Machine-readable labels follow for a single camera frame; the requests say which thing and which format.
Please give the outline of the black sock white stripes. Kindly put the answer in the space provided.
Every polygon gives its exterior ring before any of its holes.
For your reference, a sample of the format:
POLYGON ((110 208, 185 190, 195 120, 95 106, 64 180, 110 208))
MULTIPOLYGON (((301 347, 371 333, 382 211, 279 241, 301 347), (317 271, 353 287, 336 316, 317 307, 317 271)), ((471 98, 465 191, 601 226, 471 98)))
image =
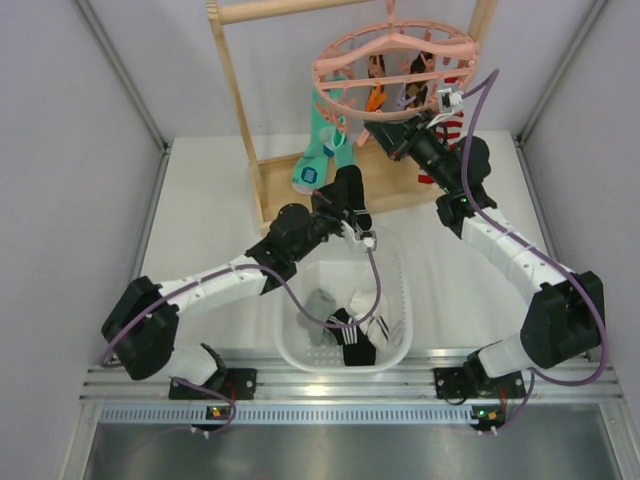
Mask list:
POLYGON ((346 181, 349 205, 356 215, 357 224, 362 231, 370 231, 373 222, 365 205, 364 182, 360 168, 355 164, 338 168, 335 179, 346 181))

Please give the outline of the pink round clip hanger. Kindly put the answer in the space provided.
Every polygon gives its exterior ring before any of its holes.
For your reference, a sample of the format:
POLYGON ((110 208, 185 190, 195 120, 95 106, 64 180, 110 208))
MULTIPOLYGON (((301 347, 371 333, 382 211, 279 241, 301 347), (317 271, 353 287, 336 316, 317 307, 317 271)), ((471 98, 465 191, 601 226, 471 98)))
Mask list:
POLYGON ((473 15, 464 30, 425 18, 401 18, 387 1, 386 18, 331 41, 312 62, 314 106, 331 125, 348 132, 347 122, 396 121, 450 107, 440 89, 466 90, 481 53, 473 15))

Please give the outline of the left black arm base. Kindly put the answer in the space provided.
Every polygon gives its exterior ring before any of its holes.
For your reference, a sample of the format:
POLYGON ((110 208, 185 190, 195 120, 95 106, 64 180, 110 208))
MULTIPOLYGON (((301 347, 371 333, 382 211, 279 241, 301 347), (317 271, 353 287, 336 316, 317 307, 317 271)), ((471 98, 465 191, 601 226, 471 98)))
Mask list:
MULTIPOLYGON (((224 379, 217 379, 205 385, 205 388, 218 392, 226 398, 253 400, 257 386, 257 370, 253 368, 230 368, 224 379)), ((191 387, 172 381, 168 398, 171 400, 214 400, 214 397, 194 390, 191 387)))

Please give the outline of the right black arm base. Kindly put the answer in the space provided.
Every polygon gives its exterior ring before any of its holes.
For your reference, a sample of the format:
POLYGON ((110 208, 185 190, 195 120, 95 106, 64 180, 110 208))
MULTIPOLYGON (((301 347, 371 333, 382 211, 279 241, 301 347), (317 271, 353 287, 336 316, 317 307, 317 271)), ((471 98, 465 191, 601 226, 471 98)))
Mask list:
POLYGON ((480 382, 472 380, 462 367, 435 368, 433 374, 437 398, 452 404, 476 399, 523 399, 526 394, 519 372, 480 382))

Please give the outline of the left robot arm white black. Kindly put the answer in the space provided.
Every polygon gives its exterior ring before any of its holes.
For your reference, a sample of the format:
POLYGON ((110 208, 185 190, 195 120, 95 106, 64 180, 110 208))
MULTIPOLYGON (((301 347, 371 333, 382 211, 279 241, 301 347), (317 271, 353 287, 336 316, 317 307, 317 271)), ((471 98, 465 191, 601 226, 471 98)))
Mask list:
POLYGON ((312 194, 309 207, 282 207, 262 240, 220 267, 164 283, 147 276, 131 281, 101 328, 110 352, 134 381, 163 374, 190 382, 205 397, 217 396, 226 384, 224 362, 209 345, 180 340, 187 323, 279 288, 296 274, 299 261, 354 224, 348 183, 336 179, 312 194))

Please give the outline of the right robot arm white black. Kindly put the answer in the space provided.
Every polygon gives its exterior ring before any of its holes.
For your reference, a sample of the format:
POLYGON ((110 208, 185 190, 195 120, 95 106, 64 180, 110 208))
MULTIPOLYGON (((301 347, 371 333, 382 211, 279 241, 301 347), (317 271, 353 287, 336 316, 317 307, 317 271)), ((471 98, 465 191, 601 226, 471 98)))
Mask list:
POLYGON ((492 263, 520 293, 528 310, 520 330, 471 353, 466 382, 490 396, 503 377, 524 369, 550 369, 603 347, 604 286, 591 271, 577 274, 541 252, 511 227, 486 193, 490 149, 477 136, 449 147, 428 114, 404 121, 368 120, 365 129, 393 161, 411 158, 442 190, 436 201, 443 226, 492 263))

